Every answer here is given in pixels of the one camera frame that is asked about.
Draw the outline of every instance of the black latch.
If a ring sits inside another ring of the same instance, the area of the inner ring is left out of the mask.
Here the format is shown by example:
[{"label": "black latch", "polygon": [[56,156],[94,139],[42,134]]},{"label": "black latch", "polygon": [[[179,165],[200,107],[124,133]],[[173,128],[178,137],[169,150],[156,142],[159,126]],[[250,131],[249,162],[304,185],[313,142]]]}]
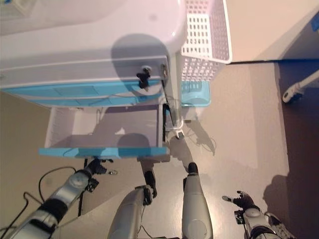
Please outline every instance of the black latch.
[{"label": "black latch", "polygon": [[141,89],[146,89],[149,87],[149,78],[151,69],[148,67],[143,68],[143,73],[137,73],[136,76],[139,78],[139,87]]}]

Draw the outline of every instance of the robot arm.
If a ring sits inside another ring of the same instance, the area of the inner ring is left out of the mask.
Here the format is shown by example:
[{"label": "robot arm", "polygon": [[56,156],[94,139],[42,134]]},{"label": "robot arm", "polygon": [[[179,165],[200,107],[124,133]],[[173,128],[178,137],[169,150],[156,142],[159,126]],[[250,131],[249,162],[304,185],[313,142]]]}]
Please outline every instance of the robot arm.
[{"label": "robot arm", "polygon": [[92,192],[98,181],[94,174],[106,173],[99,159],[71,175],[34,213],[6,239],[49,239],[68,209],[85,190]]},{"label": "robot arm", "polygon": [[236,204],[243,210],[235,211],[237,224],[245,224],[248,239],[281,239],[272,229],[265,215],[257,207],[252,198],[245,192],[237,191],[239,198],[223,196],[222,199]]},{"label": "robot arm", "polygon": [[182,235],[183,239],[213,238],[209,210],[194,162],[188,165],[188,176],[184,179]]}]

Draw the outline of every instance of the wall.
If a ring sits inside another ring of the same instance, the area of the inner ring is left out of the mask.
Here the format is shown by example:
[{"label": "wall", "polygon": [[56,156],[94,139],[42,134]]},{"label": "wall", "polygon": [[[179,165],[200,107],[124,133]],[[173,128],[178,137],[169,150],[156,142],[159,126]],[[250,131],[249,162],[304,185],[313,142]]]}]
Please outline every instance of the wall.
[{"label": "wall", "polygon": [[[5,227],[24,206],[22,197],[28,191],[36,198],[37,183],[47,171],[71,165],[83,167],[83,160],[44,157],[37,149],[44,146],[49,120],[49,109],[28,103],[10,95],[0,94],[0,227]],[[64,169],[48,175],[42,181],[44,198],[48,197],[71,175],[72,170]],[[17,222],[21,222],[39,204],[32,199]],[[77,216],[75,204],[62,224]]]},{"label": "wall", "polygon": [[233,61],[319,59],[318,0],[227,0]]}]

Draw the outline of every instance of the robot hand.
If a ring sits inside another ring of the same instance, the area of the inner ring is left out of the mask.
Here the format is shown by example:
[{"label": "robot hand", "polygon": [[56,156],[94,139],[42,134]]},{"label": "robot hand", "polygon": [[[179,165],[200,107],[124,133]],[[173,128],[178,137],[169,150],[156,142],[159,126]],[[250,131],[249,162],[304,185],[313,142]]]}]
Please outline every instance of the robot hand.
[{"label": "robot hand", "polygon": [[244,224],[249,239],[281,239],[272,229],[265,215],[257,207],[252,198],[243,191],[237,191],[239,198],[222,196],[222,199],[234,203],[243,210],[235,211],[237,224]]},{"label": "robot hand", "polygon": [[236,204],[238,207],[242,208],[244,211],[248,208],[255,207],[253,199],[248,195],[248,193],[243,191],[237,191],[239,193],[239,198],[231,198],[229,196],[222,196],[222,199],[226,202],[231,202]]}]

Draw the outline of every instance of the plastic basket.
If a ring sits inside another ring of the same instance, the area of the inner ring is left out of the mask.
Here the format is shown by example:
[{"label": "plastic basket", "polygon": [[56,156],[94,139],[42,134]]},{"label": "plastic basket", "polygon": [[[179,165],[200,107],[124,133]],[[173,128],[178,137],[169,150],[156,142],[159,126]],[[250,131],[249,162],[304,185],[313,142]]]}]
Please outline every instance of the plastic basket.
[{"label": "plastic basket", "polygon": [[210,81],[232,61],[226,0],[186,0],[187,40],[181,49],[182,81]]}]

